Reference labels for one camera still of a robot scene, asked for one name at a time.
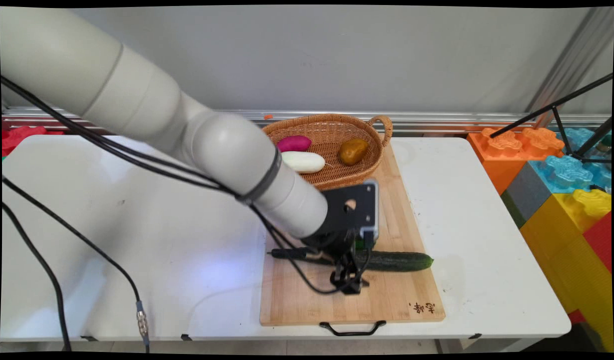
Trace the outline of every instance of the red block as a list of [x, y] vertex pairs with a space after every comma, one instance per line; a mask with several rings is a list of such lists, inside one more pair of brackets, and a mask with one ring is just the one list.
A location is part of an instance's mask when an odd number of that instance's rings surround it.
[[611, 271], [611, 212], [604, 215], [600, 221], [585, 232], [585, 239], [602, 260], [604, 266]]
[[5, 131], [2, 130], [2, 155], [6, 157], [23, 141], [26, 137], [32, 135], [62, 135], [62, 131], [48, 131], [43, 126], [21, 126], [16, 129]]
[[580, 311], [580, 309], [575, 310], [574, 312], [570, 313], [569, 319], [571, 320], [571, 325], [576, 325], [581, 322], [586, 322], [586, 319], [583, 316], [583, 313]]

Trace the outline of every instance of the white robotic arm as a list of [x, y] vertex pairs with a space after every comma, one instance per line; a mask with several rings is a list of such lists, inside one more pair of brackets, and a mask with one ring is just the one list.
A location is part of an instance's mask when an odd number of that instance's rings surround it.
[[[0, 7], [0, 73], [241, 195], [257, 187], [275, 159], [275, 146], [251, 121], [193, 100], [155, 64], [69, 10]], [[322, 193], [282, 162], [254, 203], [297, 239], [316, 232], [327, 216]]]

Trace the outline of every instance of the yellow block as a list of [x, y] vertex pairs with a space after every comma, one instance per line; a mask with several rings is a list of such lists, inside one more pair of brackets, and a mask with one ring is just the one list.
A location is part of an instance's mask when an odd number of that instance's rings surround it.
[[605, 349], [613, 352], [613, 280], [607, 267], [583, 236], [553, 256], [551, 266], [589, 325], [601, 336]]
[[540, 231], [535, 229], [537, 221], [533, 221], [532, 219], [534, 219], [534, 216], [531, 217], [531, 219], [529, 219], [529, 221], [527, 221], [522, 226], [520, 232], [522, 233], [524, 240], [526, 240], [527, 245], [531, 249], [533, 256], [536, 258], [538, 265], [540, 265], [542, 272], [544, 272], [545, 277], [549, 281], [551, 288], [556, 293], [556, 296], [562, 304], [562, 307], [565, 309], [565, 312], [567, 312], [567, 314], [570, 314], [577, 310], [578, 307], [576, 305], [576, 302], [569, 294], [569, 290], [567, 290], [565, 285], [562, 283], [562, 280], [560, 280], [560, 277], [551, 266], [549, 259], [546, 255], [544, 255], [544, 251], [542, 251], [542, 249], [540, 248]]
[[611, 211], [611, 195], [599, 189], [577, 189], [573, 193], [556, 193], [553, 196], [582, 233]]
[[533, 239], [535, 246], [542, 250], [547, 259], [551, 259], [569, 242], [583, 234], [556, 199], [558, 195], [566, 194], [549, 196], [521, 229], [524, 239]]

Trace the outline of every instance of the wicker basket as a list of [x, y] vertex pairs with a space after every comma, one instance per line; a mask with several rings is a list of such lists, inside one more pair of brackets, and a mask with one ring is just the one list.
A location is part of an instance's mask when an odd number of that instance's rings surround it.
[[[384, 139], [373, 128], [380, 121], [385, 127]], [[263, 128], [274, 144], [285, 137], [302, 135], [311, 139], [310, 153], [325, 158], [325, 167], [317, 173], [300, 174], [320, 191], [360, 184], [376, 170], [382, 160], [382, 149], [389, 144], [393, 125], [387, 116], [376, 116], [369, 122], [343, 114], [317, 114], [277, 121]], [[347, 166], [338, 158], [340, 145], [350, 139], [360, 138], [369, 148], [357, 164]]]

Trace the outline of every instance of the brown potato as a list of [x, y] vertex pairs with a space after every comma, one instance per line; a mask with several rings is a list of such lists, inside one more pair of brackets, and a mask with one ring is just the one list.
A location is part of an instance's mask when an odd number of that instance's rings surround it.
[[340, 161], [346, 166], [352, 166], [361, 161], [366, 155], [369, 148], [369, 143], [363, 139], [351, 139], [343, 142], [338, 151]]

